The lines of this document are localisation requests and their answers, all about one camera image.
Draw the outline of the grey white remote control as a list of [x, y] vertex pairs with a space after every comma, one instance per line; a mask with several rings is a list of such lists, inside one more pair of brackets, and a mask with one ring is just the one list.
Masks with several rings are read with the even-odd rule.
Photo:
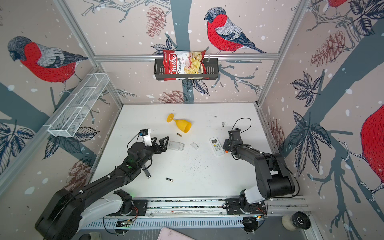
[[183, 151], [184, 148], [185, 148], [185, 145], [183, 143], [168, 141], [168, 149], [170, 150]]

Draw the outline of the white battery cover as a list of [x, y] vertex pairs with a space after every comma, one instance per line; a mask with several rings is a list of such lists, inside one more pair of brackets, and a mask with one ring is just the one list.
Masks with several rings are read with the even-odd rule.
[[199, 149], [199, 146], [198, 146], [196, 143], [191, 143], [191, 146], [192, 146], [195, 150], [198, 150], [198, 149]]

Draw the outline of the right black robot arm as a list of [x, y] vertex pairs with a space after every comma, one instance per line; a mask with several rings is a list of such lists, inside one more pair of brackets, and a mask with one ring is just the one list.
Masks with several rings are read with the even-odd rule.
[[260, 204], [265, 200], [295, 193], [295, 181], [281, 154], [265, 153], [244, 144], [241, 130], [238, 128], [229, 131], [223, 148], [230, 152], [235, 160], [245, 161], [255, 168], [256, 184], [242, 190], [239, 195], [240, 209], [245, 214], [255, 210], [263, 213]]

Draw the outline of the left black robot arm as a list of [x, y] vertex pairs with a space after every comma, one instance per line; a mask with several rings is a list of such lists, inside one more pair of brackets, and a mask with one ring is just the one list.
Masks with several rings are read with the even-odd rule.
[[153, 155], [167, 151], [169, 137], [151, 139], [151, 145], [134, 143], [128, 156], [106, 176], [74, 190], [57, 191], [35, 223], [35, 229], [45, 240], [70, 240], [81, 225], [91, 223], [87, 208], [101, 206], [101, 199], [109, 193], [121, 197], [119, 204], [129, 204], [132, 197], [121, 188], [132, 182], [144, 170], [144, 164], [153, 160]]

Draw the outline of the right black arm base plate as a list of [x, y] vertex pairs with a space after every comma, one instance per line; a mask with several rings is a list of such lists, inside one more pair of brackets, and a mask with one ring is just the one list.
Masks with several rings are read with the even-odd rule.
[[249, 204], [240, 199], [225, 199], [224, 209], [228, 215], [266, 215], [267, 206], [265, 202]]

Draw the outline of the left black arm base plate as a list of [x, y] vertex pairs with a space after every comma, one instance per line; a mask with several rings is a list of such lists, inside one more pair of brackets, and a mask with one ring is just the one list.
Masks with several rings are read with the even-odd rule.
[[147, 213], [148, 200], [124, 200], [123, 205], [119, 211], [120, 216], [133, 216], [141, 217]]

